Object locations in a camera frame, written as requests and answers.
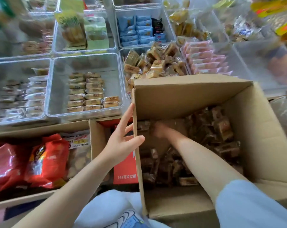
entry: open cardboard box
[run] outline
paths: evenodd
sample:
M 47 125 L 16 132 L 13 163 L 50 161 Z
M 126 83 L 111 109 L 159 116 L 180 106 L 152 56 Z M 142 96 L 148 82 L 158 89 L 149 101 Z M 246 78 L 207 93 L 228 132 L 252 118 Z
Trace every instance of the open cardboard box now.
M 104 149 L 106 145 L 104 127 L 93 120 L 70 122 L 52 126 L 43 126 L 32 129 L 18 130 L 13 132 L 0 133 L 0 141 L 9 142 L 9 139 L 29 139 L 43 136 L 49 136 L 55 133 L 73 133 L 77 131 L 90 129 L 92 159 Z M 19 205 L 22 203 L 33 202 L 50 197 L 56 190 L 39 192 L 28 196 L 0 201 L 0 209 Z
M 181 119 L 203 107 L 222 104 L 241 143 L 245 176 L 271 198 L 287 200 L 287 139 L 257 83 L 220 74 L 137 79 L 134 83 L 135 136 L 139 133 L 137 121 Z M 172 126 L 183 130 L 178 122 Z M 142 146 L 164 152 L 166 141 L 144 135 Z M 144 191 L 139 149 L 136 162 L 143 214 L 166 223 L 187 216 L 197 224 L 197 217 L 204 217 L 204 212 L 217 220 L 211 199 L 201 186 Z

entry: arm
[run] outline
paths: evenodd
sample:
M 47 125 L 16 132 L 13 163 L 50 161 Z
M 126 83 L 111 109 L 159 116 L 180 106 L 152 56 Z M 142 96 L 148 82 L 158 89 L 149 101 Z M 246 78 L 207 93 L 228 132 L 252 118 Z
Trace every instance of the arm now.
M 72 227 L 106 174 L 144 142 L 144 136 L 124 137 L 133 130 L 133 124 L 127 126 L 133 109 L 134 104 L 131 104 L 100 155 L 14 228 Z
M 218 194 L 228 183 L 236 179 L 246 180 L 215 153 L 160 122 L 155 123 L 154 135 L 168 139 L 178 150 L 214 204 Z

